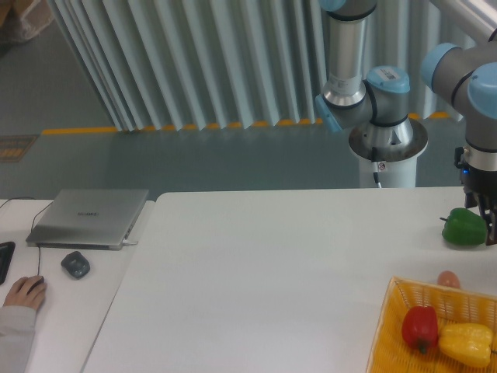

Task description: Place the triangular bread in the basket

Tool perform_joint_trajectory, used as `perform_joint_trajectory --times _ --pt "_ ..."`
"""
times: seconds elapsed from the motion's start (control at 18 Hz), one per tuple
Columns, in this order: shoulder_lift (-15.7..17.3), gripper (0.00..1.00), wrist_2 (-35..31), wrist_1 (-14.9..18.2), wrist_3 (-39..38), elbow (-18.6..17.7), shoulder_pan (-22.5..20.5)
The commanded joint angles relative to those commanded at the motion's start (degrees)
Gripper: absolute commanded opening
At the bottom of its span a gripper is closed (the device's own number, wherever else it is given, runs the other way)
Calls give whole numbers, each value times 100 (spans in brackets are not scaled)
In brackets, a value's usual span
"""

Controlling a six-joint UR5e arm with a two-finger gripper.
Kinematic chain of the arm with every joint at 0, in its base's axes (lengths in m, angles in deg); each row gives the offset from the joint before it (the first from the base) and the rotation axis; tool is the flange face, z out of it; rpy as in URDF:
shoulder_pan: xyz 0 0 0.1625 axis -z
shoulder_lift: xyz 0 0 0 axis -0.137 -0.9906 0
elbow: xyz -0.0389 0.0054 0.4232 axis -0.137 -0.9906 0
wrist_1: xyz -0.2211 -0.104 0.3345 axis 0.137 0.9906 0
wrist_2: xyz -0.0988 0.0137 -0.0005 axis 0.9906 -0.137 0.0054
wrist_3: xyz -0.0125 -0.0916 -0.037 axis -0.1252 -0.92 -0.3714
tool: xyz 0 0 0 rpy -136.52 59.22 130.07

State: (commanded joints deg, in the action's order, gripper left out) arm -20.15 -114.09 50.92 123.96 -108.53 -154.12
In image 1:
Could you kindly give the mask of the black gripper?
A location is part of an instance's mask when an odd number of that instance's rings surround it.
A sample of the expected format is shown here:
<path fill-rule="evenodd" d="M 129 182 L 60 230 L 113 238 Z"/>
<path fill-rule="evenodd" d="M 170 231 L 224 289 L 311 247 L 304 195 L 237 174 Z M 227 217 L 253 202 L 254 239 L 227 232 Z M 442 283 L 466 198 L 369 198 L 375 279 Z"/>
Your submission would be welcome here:
<path fill-rule="evenodd" d="M 455 148 L 454 165 L 460 171 L 466 208 L 478 207 L 487 233 L 485 245 L 496 244 L 496 148 L 465 145 Z"/>

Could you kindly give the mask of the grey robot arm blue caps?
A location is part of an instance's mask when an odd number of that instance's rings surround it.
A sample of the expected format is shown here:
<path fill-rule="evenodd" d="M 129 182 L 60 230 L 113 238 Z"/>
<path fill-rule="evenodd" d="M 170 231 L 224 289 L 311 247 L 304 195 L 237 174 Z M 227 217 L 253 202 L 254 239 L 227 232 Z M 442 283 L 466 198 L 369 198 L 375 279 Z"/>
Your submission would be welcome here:
<path fill-rule="evenodd" d="M 426 129 L 408 118 L 410 83 L 405 71 L 377 66 L 363 73 L 367 20 L 374 1 L 323 1 L 332 33 L 328 80 L 315 99 L 332 131 L 350 127 L 349 147 L 363 163 L 362 181 L 376 187 L 415 184 Z M 456 149 L 466 208 L 476 207 L 487 245 L 496 242 L 496 5 L 490 1 L 438 1 L 475 46 L 445 43 L 423 59 L 424 83 L 466 121 L 464 146 Z"/>

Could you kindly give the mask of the grey sleeved forearm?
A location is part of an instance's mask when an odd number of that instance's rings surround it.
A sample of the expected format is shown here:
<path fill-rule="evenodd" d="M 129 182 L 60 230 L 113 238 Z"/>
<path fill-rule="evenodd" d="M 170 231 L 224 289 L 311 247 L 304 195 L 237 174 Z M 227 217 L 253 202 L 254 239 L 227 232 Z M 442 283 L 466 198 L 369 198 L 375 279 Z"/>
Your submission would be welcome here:
<path fill-rule="evenodd" d="M 24 372 L 33 345 L 36 311 L 26 306 L 1 307 L 1 372 Z"/>

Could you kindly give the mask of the person's hand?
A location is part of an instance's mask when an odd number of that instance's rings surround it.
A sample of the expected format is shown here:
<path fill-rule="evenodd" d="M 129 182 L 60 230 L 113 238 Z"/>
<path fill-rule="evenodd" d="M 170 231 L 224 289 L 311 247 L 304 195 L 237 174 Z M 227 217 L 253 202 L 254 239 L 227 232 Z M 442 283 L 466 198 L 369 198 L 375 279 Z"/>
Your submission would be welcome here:
<path fill-rule="evenodd" d="M 46 298 L 47 284 L 35 288 L 29 295 L 27 291 L 41 276 L 21 277 L 18 279 L 5 297 L 3 306 L 20 306 L 38 311 Z"/>

